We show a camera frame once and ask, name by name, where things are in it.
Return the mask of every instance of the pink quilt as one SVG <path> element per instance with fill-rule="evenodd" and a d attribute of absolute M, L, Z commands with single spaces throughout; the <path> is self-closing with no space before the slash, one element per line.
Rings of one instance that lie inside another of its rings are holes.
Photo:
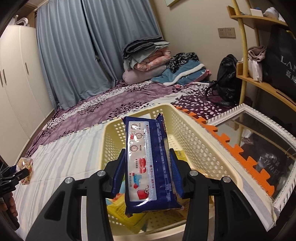
<path fill-rule="evenodd" d="M 134 68 L 140 71 L 148 71 L 169 62 L 170 59 L 171 59 L 171 52 L 169 51 L 168 48 L 163 48 L 151 54 L 149 57 L 144 59 L 141 63 L 136 64 Z"/>

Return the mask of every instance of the picture frame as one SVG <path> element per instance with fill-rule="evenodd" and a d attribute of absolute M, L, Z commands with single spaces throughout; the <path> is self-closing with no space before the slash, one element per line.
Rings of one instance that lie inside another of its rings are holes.
<path fill-rule="evenodd" d="M 165 0 L 165 3 L 167 4 L 167 7 L 171 7 L 178 1 L 179 0 Z"/>

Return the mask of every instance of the person's hand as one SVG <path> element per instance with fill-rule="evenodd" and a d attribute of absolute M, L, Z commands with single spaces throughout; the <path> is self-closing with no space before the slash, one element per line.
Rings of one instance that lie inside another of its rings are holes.
<path fill-rule="evenodd" d="M 10 193 L 10 199 L 9 199 L 9 204 L 10 204 L 10 212 L 12 213 L 13 216 L 17 217 L 18 216 L 18 213 L 17 213 L 17 208 L 15 206 L 15 200 L 13 199 L 13 194 L 12 192 Z M 1 203 L 0 204 L 0 210 L 1 211 L 6 211 L 7 210 L 7 206 L 6 206 L 6 203 Z"/>

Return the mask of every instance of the wardrobe door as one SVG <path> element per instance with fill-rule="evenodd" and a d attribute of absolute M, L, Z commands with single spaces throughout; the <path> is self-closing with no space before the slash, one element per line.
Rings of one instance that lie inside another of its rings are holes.
<path fill-rule="evenodd" d="M 10 105 L 2 70 L 0 80 L 0 155 L 8 165 L 13 166 L 29 141 L 29 137 Z"/>
<path fill-rule="evenodd" d="M 1 69 L 10 104 L 28 137 L 44 120 L 27 80 L 20 48 L 20 26 L 8 25 L 1 36 Z"/>
<path fill-rule="evenodd" d="M 29 85 L 44 117 L 46 118 L 54 108 L 50 101 L 41 70 L 36 29 L 20 26 L 20 43 L 22 60 L 25 66 Z"/>

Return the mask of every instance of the purple floral bedsheet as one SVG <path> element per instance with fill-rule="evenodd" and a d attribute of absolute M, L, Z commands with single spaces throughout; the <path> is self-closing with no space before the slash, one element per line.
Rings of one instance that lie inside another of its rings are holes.
<path fill-rule="evenodd" d="M 145 108 L 151 101 L 157 103 L 161 98 L 163 103 L 163 97 L 168 97 L 168 103 L 185 107 L 205 119 L 228 110 L 207 101 L 206 88 L 206 85 L 197 84 L 164 86 L 150 81 L 134 85 L 119 84 L 104 93 L 80 101 L 66 111 L 58 110 L 48 122 L 47 128 L 34 139 L 26 155 L 31 156 L 39 145 L 46 145 L 72 132 L 102 123 L 131 110 Z M 216 96 L 212 97 L 212 100 L 220 101 L 221 98 Z"/>

